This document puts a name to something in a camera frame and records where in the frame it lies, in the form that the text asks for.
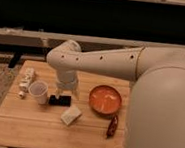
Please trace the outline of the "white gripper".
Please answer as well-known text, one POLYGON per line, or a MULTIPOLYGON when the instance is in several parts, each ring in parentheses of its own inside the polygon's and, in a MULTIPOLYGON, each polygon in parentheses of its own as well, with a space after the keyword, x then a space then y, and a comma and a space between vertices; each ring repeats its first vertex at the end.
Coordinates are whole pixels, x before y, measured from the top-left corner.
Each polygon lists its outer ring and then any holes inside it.
POLYGON ((78 89, 78 75, 75 70, 60 70, 56 71, 57 74, 57 86, 59 89, 56 89, 56 98, 59 98, 63 90, 73 90, 73 96, 75 99, 79 99, 80 92, 78 89))

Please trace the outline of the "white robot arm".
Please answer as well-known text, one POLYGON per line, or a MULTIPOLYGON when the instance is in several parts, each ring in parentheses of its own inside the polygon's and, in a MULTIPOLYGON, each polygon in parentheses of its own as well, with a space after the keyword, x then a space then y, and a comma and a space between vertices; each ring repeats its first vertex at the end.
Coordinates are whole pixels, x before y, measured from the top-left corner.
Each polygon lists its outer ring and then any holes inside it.
POLYGON ((75 41, 47 54, 66 87, 81 70, 132 81, 124 148, 185 148, 185 49, 141 47, 82 52, 75 41))

